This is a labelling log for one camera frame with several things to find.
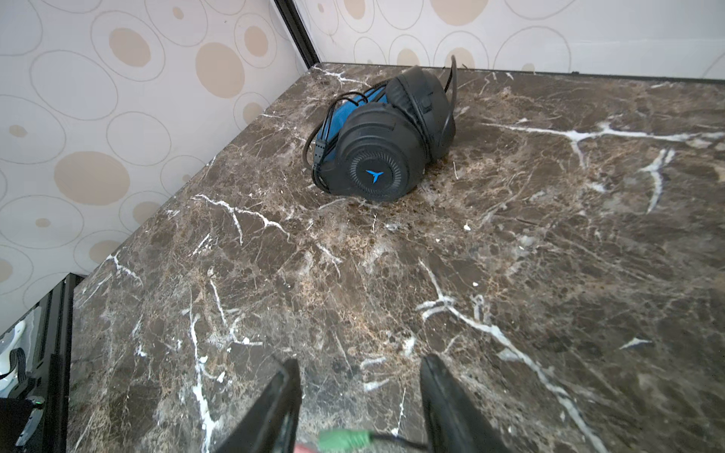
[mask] wire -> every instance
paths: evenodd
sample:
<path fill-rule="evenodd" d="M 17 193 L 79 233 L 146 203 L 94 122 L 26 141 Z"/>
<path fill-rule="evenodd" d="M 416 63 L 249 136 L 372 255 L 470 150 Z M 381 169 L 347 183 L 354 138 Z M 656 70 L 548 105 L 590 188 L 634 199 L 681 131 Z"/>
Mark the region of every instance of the wire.
<path fill-rule="evenodd" d="M 453 68 L 451 68 L 451 72 L 448 73 L 448 81 L 446 82 L 446 88 L 443 89 L 444 92 L 448 92 L 448 87 L 451 85 L 451 79 L 453 79 Z"/>
<path fill-rule="evenodd" d="M 416 450 L 428 450 L 428 445 L 422 444 L 421 442 L 413 442 L 409 441 L 405 438 L 394 436 L 390 433 L 370 433 L 370 438 L 374 441 L 388 441 L 388 442 L 396 442 L 398 444 L 402 444 L 403 446 L 411 449 Z"/>
<path fill-rule="evenodd" d="M 365 93 L 361 93 L 359 91 L 348 91 L 346 93 L 342 93 L 338 95 L 328 106 L 327 112 L 325 114 L 325 119 L 318 124 L 315 129 L 311 132 L 311 134 L 307 137 L 307 140 L 304 143 L 304 148 L 302 148 L 302 164 L 304 167 L 308 170 L 312 170 L 312 181 L 313 183 L 320 188 L 322 191 L 325 191 L 327 193 L 330 193 L 330 188 L 327 186 L 325 181 L 320 176 L 320 166 L 322 165 L 322 162 L 325 162 L 325 158 L 335 149 L 337 145 L 337 138 L 338 133 L 335 133 L 335 135 L 330 138 L 330 133 L 332 131 L 332 119 L 334 117 L 336 106 L 338 102 L 340 101 L 348 101 L 353 103 L 356 107 L 359 107 L 361 103 L 369 103 L 371 102 L 370 96 L 375 94 L 376 92 L 379 92 L 376 94 L 375 98 L 372 100 L 374 102 L 379 101 L 384 95 L 385 90 L 380 89 L 387 86 L 388 80 L 382 80 L 381 82 L 375 83 L 373 86 L 365 90 Z M 351 96 L 359 96 L 359 99 L 353 99 Z M 312 145 L 312 141 L 315 140 L 315 137 L 319 134 L 320 140 L 324 140 L 325 148 L 322 153 L 321 158 L 319 159 L 319 162 L 313 161 L 312 164 L 310 164 L 309 159 L 307 158 L 307 153 L 310 151 L 310 146 Z"/>
<path fill-rule="evenodd" d="M 308 170 L 312 169 L 312 165 L 310 165 L 310 161 L 307 160 L 307 152 L 310 150 L 310 144 L 312 144 L 312 140 L 315 139 L 317 132 L 319 132 L 321 128 L 322 128 L 322 123 L 318 124 L 315 127 L 315 129 L 312 131 L 310 136 L 307 137 L 307 141 L 305 141 L 305 143 L 304 143 L 304 148 L 302 148 L 302 164 Z"/>

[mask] wall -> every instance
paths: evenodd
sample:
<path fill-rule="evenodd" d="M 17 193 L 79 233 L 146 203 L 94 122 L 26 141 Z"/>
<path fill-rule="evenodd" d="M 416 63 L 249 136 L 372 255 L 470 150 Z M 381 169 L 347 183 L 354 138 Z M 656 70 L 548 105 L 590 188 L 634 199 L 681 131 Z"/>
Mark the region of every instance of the wall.
<path fill-rule="evenodd" d="M 270 0 L 0 2 L 0 333 L 304 71 Z"/>
<path fill-rule="evenodd" d="M 725 78 L 722 0 L 295 2 L 327 62 Z"/>

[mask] gaming headset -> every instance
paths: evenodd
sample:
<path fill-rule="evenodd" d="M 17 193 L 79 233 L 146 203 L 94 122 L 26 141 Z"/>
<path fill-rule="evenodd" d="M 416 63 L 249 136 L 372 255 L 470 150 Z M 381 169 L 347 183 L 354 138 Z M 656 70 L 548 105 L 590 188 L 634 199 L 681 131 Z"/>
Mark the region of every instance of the gaming headset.
<path fill-rule="evenodd" d="M 302 150 L 312 181 L 328 194 L 373 201 L 393 201 L 410 192 L 426 164 L 445 156 L 453 142 L 457 81 L 451 57 L 445 88 L 435 75 L 414 66 L 364 93 L 337 96 Z M 307 152 L 313 140 L 310 165 Z"/>

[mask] beige circle pattern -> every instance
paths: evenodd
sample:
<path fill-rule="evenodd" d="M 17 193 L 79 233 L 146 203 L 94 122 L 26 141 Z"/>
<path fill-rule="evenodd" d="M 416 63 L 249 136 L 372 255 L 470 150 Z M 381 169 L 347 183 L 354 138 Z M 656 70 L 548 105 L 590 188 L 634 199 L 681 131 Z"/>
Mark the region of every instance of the beige circle pattern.
<path fill-rule="evenodd" d="M 204 163 L 198 157 L 173 157 L 161 169 L 161 185 L 166 192 L 173 194 L 203 167 Z"/>
<path fill-rule="evenodd" d="M 260 0 L 0 1 L 0 59 L 0 331 L 93 271 L 306 70 Z"/>
<path fill-rule="evenodd" d="M 489 0 L 431 0 L 438 17 L 448 25 L 457 27 L 473 22 L 488 3 Z"/>
<path fill-rule="evenodd" d="M 337 33 L 340 20 L 334 0 L 304 0 L 304 2 L 315 27 L 329 36 Z"/>
<path fill-rule="evenodd" d="M 456 56 L 458 67 L 469 69 L 489 67 L 489 52 L 484 43 L 467 31 L 455 31 L 441 40 L 433 57 L 434 66 L 450 66 L 451 55 Z"/>
<path fill-rule="evenodd" d="M 358 33 L 367 33 L 373 27 L 373 0 L 337 0 L 337 9 L 345 23 Z"/>
<path fill-rule="evenodd" d="M 160 192 L 144 191 L 129 195 L 118 209 L 121 224 L 129 231 L 135 231 L 162 206 L 169 196 Z"/>
<path fill-rule="evenodd" d="M 239 130 L 244 130 L 269 105 L 270 102 L 259 93 L 242 94 L 234 102 L 234 121 Z"/>
<path fill-rule="evenodd" d="M 493 68 L 523 68 L 526 65 L 545 72 L 571 72 L 569 43 L 551 27 L 535 25 L 517 31 L 501 45 Z"/>
<path fill-rule="evenodd" d="M 244 66 L 222 43 L 206 43 L 196 54 L 196 76 L 214 96 L 232 98 L 244 87 Z"/>
<path fill-rule="evenodd" d="M 363 65 L 385 65 L 385 54 L 378 43 L 367 36 L 363 36 L 355 41 L 352 47 L 352 57 L 356 63 Z"/>
<path fill-rule="evenodd" d="M 45 107 L 17 96 L 0 95 L 0 159 L 38 164 L 65 148 L 65 129 Z"/>
<path fill-rule="evenodd" d="M 105 11 L 91 23 L 91 43 L 111 71 L 138 82 L 158 77 L 166 65 L 161 40 L 141 19 L 121 11 Z"/>
<path fill-rule="evenodd" d="M 0 296 L 25 285 L 33 276 L 30 257 L 14 247 L 0 245 Z"/>
<path fill-rule="evenodd" d="M 390 44 L 388 61 L 399 66 L 430 66 L 426 47 L 415 36 L 400 35 Z"/>
<path fill-rule="evenodd" d="M 83 230 L 80 210 L 68 201 L 46 195 L 21 196 L 0 208 L 0 234 L 28 249 L 55 249 L 73 242 Z"/>
<path fill-rule="evenodd" d="M 258 14 L 239 16 L 234 27 L 234 42 L 242 59 L 254 67 L 267 67 L 277 56 L 274 29 Z"/>
<path fill-rule="evenodd" d="M 128 233 L 118 230 L 101 230 L 82 237 L 73 248 L 75 263 L 86 272 L 101 264 L 121 245 Z"/>
<path fill-rule="evenodd" d="M 0 283 L 12 276 L 12 264 L 5 259 L 0 258 Z"/>
<path fill-rule="evenodd" d="M 182 47 L 200 44 L 209 30 L 202 0 L 144 0 L 146 13 L 158 32 Z"/>
<path fill-rule="evenodd" d="M 55 166 L 55 184 L 63 195 L 81 204 L 104 206 L 126 195 L 131 177 L 121 162 L 97 151 L 79 151 Z"/>

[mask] black cable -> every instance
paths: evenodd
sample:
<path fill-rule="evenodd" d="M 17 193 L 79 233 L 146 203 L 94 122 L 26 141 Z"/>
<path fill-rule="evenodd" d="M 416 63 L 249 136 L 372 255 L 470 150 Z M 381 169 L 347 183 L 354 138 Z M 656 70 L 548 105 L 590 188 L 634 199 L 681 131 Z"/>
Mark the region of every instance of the black cable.
<path fill-rule="evenodd" d="M 26 379 L 25 375 L 25 351 L 22 348 L 15 348 L 10 351 L 10 369 L 7 373 L 1 374 L 0 379 L 5 379 L 10 376 L 12 372 L 17 368 L 17 380 L 23 382 Z"/>
<path fill-rule="evenodd" d="M 387 86 L 388 80 L 382 80 L 381 82 L 377 82 L 369 89 L 365 90 L 365 93 L 360 93 L 359 91 L 348 91 L 346 93 L 342 93 L 338 95 L 329 105 L 327 112 L 325 114 L 325 119 L 318 124 L 315 129 L 311 132 L 311 134 L 307 137 L 307 140 L 304 143 L 304 148 L 302 149 L 302 164 L 305 168 L 308 170 L 312 170 L 312 181 L 313 183 L 322 191 L 325 191 L 327 193 L 330 193 L 330 188 L 325 184 L 325 181 L 320 177 L 320 166 L 322 165 L 322 162 L 325 161 L 325 158 L 332 152 L 333 149 L 335 149 L 337 145 L 337 138 L 338 133 L 336 133 L 332 138 L 330 138 L 330 132 L 332 131 L 332 119 L 335 114 L 335 111 L 337 110 L 336 106 L 337 103 L 340 101 L 348 101 L 352 102 L 356 107 L 360 106 L 360 103 L 365 102 L 366 104 L 370 102 L 370 96 L 373 95 L 375 92 L 380 90 L 380 88 L 384 88 Z M 359 96 L 359 99 L 352 99 L 349 96 Z M 379 101 L 383 96 L 385 95 L 385 90 L 381 89 L 380 92 L 377 93 L 374 100 L 375 102 Z M 315 137 L 317 134 L 320 134 L 320 139 L 322 139 L 324 143 L 324 151 L 319 159 L 319 162 L 314 162 L 310 164 L 310 161 L 307 159 L 307 153 L 310 150 L 310 146 L 312 145 L 312 141 L 315 140 Z"/>
<path fill-rule="evenodd" d="M 446 82 L 446 88 L 443 89 L 444 92 L 448 92 L 448 87 L 451 85 L 451 79 L 453 79 L 453 68 L 451 68 L 451 72 L 448 73 L 448 81 Z"/>
<path fill-rule="evenodd" d="M 304 143 L 304 148 L 302 148 L 302 164 L 308 170 L 312 169 L 312 165 L 310 165 L 310 161 L 307 160 L 307 152 L 310 150 L 310 144 L 312 144 L 312 140 L 315 139 L 317 132 L 319 132 L 321 128 L 322 128 L 322 123 L 318 124 L 317 127 L 312 131 L 310 136 L 307 137 L 307 141 L 305 141 L 305 143 Z"/>
<path fill-rule="evenodd" d="M 426 444 L 422 444 L 421 442 L 409 441 L 402 437 L 393 436 L 390 433 L 370 433 L 370 438 L 373 439 L 374 441 L 396 442 L 398 444 L 406 446 L 407 448 L 422 450 L 424 452 L 428 451 L 428 445 L 426 445 Z"/>

